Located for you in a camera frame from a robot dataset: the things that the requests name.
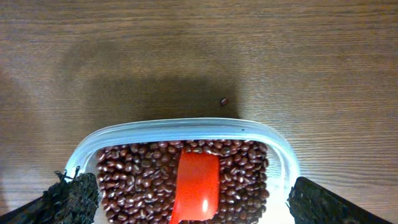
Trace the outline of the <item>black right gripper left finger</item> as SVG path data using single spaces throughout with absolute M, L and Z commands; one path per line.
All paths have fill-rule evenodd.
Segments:
M 2 224 L 91 224 L 99 207 L 96 176 L 81 173 L 80 167 L 70 177 L 67 171 L 56 171 L 59 182 L 42 196 L 1 215 Z

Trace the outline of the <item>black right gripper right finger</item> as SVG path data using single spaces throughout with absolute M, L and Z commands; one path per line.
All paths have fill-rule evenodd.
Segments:
M 288 197 L 295 224 L 392 224 L 306 177 L 298 177 Z

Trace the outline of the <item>red plastic measuring scoop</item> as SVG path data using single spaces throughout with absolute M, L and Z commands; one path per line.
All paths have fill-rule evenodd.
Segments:
M 182 152 L 171 224 L 214 217 L 219 202 L 220 163 L 215 155 Z

